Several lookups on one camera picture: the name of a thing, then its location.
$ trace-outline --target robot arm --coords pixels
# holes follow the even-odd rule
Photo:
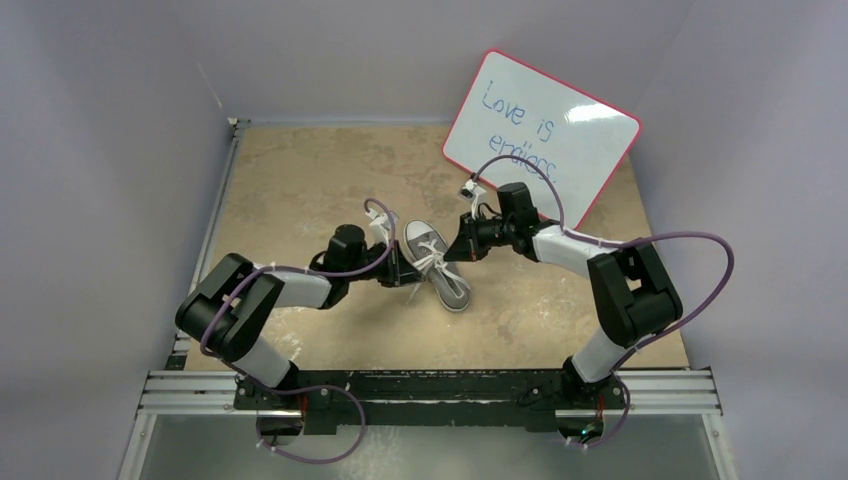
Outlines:
[[[377,280],[384,287],[401,287],[423,281],[422,274],[403,255],[388,233],[388,217],[369,211],[370,229],[377,242],[370,248],[365,233],[355,225],[338,227],[327,249],[310,262],[309,270],[277,268],[259,275],[238,297],[238,302],[215,325],[207,348],[221,359],[276,389],[293,386],[297,366],[281,356],[260,334],[271,310],[277,307],[328,309],[348,293],[350,283]],[[324,276],[314,272],[350,272],[378,260],[394,242],[379,265],[356,276]],[[231,253],[203,279],[177,311],[180,330],[200,341],[216,313],[235,287],[262,265]]]
[[[471,201],[472,212],[460,217],[445,261],[478,261],[491,247],[509,245],[534,262],[590,280],[600,327],[563,366],[565,383],[575,390],[607,379],[640,340],[682,316],[680,298],[653,245],[611,248],[585,234],[568,236],[556,222],[539,219],[529,189],[520,182],[498,188],[501,213],[492,218],[477,212],[484,192],[476,183],[466,183],[460,195]]]

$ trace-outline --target metal frame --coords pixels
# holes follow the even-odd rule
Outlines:
[[[273,125],[274,122],[260,122]],[[215,199],[189,291],[208,272],[211,254],[220,228],[220,218],[226,202],[228,187],[235,170],[242,140],[250,120],[237,120],[226,159],[224,174]],[[160,415],[247,415],[255,410],[236,410],[236,376],[232,372],[192,372],[181,369],[191,347],[191,339],[177,332],[171,359],[177,359],[179,370],[151,371],[145,380],[144,392],[136,412],[135,424],[119,478],[140,478],[156,420]],[[621,370],[622,381],[631,392],[631,415],[701,415],[718,477],[737,480],[733,456],[721,419],[722,411],[712,372],[708,370]],[[607,410],[608,413],[620,413]],[[587,410],[557,410],[556,416],[585,417],[594,414]],[[263,410],[262,416],[299,418],[297,410]]]

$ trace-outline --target white clip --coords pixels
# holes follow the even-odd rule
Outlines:
[[[477,218],[477,208],[486,199],[486,190],[477,185],[474,180],[468,180],[459,189],[459,196],[471,202],[471,218]]]

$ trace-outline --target white shoelace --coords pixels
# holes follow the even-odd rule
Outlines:
[[[444,258],[445,254],[436,249],[437,241],[438,239],[434,238],[429,242],[418,242],[418,247],[423,248],[425,250],[429,250],[430,254],[420,260],[416,260],[415,263],[412,264],[412,266],[418,269],[418,271],[424,275],[427,275],[430,270],[435,268],[437,271],[439,271],[439,273],[453,280],[455,284],[464,285],[465,288],[471,291],[471,285],[469,285],[464,278],[448,270],[448,263],[445,261]],[[462,298],[465,296],[465,291],[463,289],[457,287],[457,290],[459,290],[459,292],[457,292],[453,289],[450,282],[448,282],[448,287],[450,288],[451,293],[453,293],[454,297]],[[421,283],[415,284],[415,287],[412,288],[412,293],[409,295],[409,300],[407,300],[407,303],[412,300],[412,297],[415,296],[419,288],[421,288]]]

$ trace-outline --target table surface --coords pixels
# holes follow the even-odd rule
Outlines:
[[[452,241],[469,205],[457,196],[467,174],[447,162],[447,127],[251,127],[233,172],[212,265],[229,252],[306,266],[335,228],[366,232],[366,197],[385,202],[401,227],[425,220]],[[628,161],[580,230],[608,239],[650,234]],[[508,248],[460,264],[473,288],[469,308],[442,308],[432,285],[351,285],[330,310],[276,309],[263,336],[305,369],[556,368],[597,328],[588,280],[536,264]],[[685,366],[678,334],[635,355],[628,367]],[[194,345],[187,370],[225,369]]]

